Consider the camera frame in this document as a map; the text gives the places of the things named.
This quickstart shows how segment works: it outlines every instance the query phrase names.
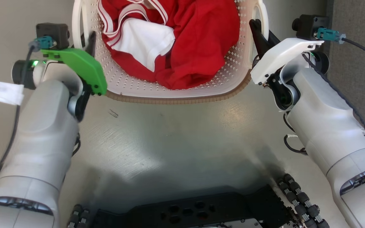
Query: white label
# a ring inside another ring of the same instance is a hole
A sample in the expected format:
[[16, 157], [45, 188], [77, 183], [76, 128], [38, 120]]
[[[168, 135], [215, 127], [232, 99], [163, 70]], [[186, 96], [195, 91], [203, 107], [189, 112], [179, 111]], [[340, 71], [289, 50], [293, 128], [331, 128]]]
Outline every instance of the white label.
[[23, 100], [23, 85], [0, 82], [0, 102], [20, 105]]

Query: white plastic basket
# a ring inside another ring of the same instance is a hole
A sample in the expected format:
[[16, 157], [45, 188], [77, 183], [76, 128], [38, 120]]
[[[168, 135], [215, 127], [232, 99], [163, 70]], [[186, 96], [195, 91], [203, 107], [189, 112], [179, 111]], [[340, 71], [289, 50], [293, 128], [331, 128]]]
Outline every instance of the white plastic basket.
[[84, 34], [97, 32], [95, 58], [101, 63], [108, 82], [107, 96], [120, 101], [189, 104], [223, 100], [236, 95], [250, 82], [253, 38], [249, 21], [260, 12], [263, 34], [268, 37], [267, 10], [262, 0], [235, 1], [240, 16], [238, 43], [225, 56], [225, 66], [208, 83], [186, 90], [168, 90], [158, 83], [151, 83], [129, 76], [113, 61], [101, 37], [103, 23], [98, 15], [98, 0], [75, 0], [73, 10], [73, 39], [75, 48], [81, 48], [80, 17], [82, 12]]

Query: teal connector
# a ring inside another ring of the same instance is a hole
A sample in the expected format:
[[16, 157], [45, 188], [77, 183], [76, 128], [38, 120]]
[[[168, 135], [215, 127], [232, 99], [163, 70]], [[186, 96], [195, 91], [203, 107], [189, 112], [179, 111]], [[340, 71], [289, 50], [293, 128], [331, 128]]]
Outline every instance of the teal connector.
[[314, 36], [319, 40], [334, 41], [338, 42], [339, 44], [344, 43], [342, 38], [346, 38], [346, 34], [340, 34], [339, 31], [326, 28], [319, 28]]
[[36, 38], [35, 41], [39, 42], [40, 49], [49, 49], [57, 45], [57, 43], [50, 36], [43, 36]]

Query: black cable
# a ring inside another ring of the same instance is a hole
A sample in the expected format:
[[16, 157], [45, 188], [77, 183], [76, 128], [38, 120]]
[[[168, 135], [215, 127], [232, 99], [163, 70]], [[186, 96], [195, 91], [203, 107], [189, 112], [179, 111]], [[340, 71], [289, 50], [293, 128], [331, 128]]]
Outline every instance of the black cable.
[[302, 148], [302, 149], [300, 149], [300, 150], [296, 150], [296, 149], [292, 148], [292, 147], [288, 144], [288, 142], [287, 142], [287, 138], [288, 138], [288, 135], [285, 135], [285, 136], [284, 136], [284, 144], [285, 144], [285, 146], [287, 146], [287, 148], [288, 148], [289, 150], [291, 150], [292, 152], [298, 153], [298, 154], [303, 154], [303, 155], [308, 156], [308, 154], [307, 154], [307, 152], [306, 152], [306, 150], [305, 150], [305, 147], [304, 147], [304, 148]]
[[80, 133], [78, 133], [77, 139], [75, 140], [75, 145], [74, 146], [76, 146], [76, 145], [77, 145], [77, 148], [74, 149], [72, 156], [74, 156], [81, 147]]
[[334, 91], [336, 91], [337, 92], [337, 94], [339, 95], [339, 97], [341, 97], [345, 102], [346, 102], [346, 104], [350, 107], [350, 108], [352, 108], [353, 109], [353, 111], [354, 111], [354, 113], [356, 114], [356, 116], [357, 117], [359, 117], [359, 120], [360, 120], [360, 122], [361, 122], [361, 124], [363, 125], [363, 127], [364, 127], [364, 130], [365, 130], [365, 121], [364, 121], [364, 119], [362, 118], [362, 116], [361, 116], [361, 114], [359, 113], [359, 111], [354, 107], [354, 105], [352, 105], [351, 103], [350, 103], [350, 101], [345, 97], [345, 95], [343, 95], [343, 93], [342, 92], [340, 92], [340, 90], [335, 86], [335, 85], [333, 85], [332, 84], [332, 82], [331, 81], [329, 81], [329, 79], [328, 78], [326, 78], [323, 74], [322, 74], [322, 72], [320, 72], [317, 68], [316, 68], [316, 66], [304, 55], [304, 54], [302, 54], [302, 56], [304, 57], [304, 59], [308, 62], [308, 64], [310, 65], [310, 67], [312, 67], [321, 77], [322, 77], [322, 79], [325, 81], [325, 82], [327, 82], [329, 85], [330, 85], [330, 87], [334, 90]]
[[[33, 52], [33, 49], [35, 49], [34, 46], [30, 46], [29, 48], [29, 51], [28, 51], [28, 54], [26, 56], [26, 61], [25, 61], [25, 65], [23, 65], [23, 68], [22, 68], [22, 72], [21, 72], [21, 84], [23, 85], [25, 83], [25, 76], [26, 76], [26, 71], [27, 71], [27, 67], [29, 65], [29, 61], [30, 61], [30, 56], [32, 55], [32, 52]], [[16, 106], [16, 112], [15, 112], [15, 119], [14, 119], [14, 122], [13, 122], [13, 129], [12, 129], [12, 134], [10, 136], [10, 140], [9, 140], [9, 143], [8, 143], [8, 146], [6, 147], [6, 150], [3, 154], [3, 156], [1, 157], [0, 159], [0, 171], [4, 165], [4, 161], [6, 159], [6, 156], [8, 156], [8, 153], [12, 147], [12, 144], [13, 144], [13, 141], [15, 139], [15, 135], [16, 135], [16, 130], [18, 128], [18, 122], [19, 122], [19, 113], [21, 111], [21, 106], [20, 105], [17, 105]]]
[[358, 48], [362, 49], [363, 51], [365, 51], [365, 47], [363, 47], [362, 45], [360, 45], [360, 44], [358, 44], [358, 43], [356, 43], [356, 42], [354, 42], [354, 41], [351, 41], [351, 40], [346, 39], [346, 38], [342, 38], [342, 40], [343, 40], [344, 42], [347, 42], [347, 43], [349, 43], [349, 44], [352, 44], [352, 45], [354, 45], [354, 46], [356, 46], [356, 47], [358, 47]]
[[288, 127], [289, 129], [291, 129], [291, 131], [295, 132], [295, 131], [294, 131], [294, 128], [292, 128], [292, 127], [290, 126], [290, 124], [288, 124], [287, 119], [285, 118], [285, 113], [284, 113], [284, 115], [283, 115], [283, 119], [284, 119], [284, 123], [285, 123], [285, 125], [287, 125], [287, 127]]

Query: red clothing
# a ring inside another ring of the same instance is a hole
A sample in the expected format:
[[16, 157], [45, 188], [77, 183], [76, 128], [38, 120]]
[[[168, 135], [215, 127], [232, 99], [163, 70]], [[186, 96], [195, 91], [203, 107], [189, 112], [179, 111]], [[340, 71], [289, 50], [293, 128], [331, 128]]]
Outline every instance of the red clothing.
[[239, 40], [240, 19], [233, 0], [146, 0], [156, 9], [144, 6], [146, 16], [136, 10], [125, 18], [135, 17], [159, 24], [165, 22], [174, 29], [176, 39], [169, 53], [156, 58], [155, 71], [152, 72], [131, 54], [112, 49], [107, 43], [114, 38], [104, 34], [118, 28], [123, 8], [139, 1], [100, 1], [100, 15], [106, 13], [112, 19], [105, 21], [101, 15], [106, 25], [102, 37], [114, 61], [129, 75], [157, 81], [169, 89], [187, 89], [210, 81], [225, 64], [224, 56], [230, 47]]

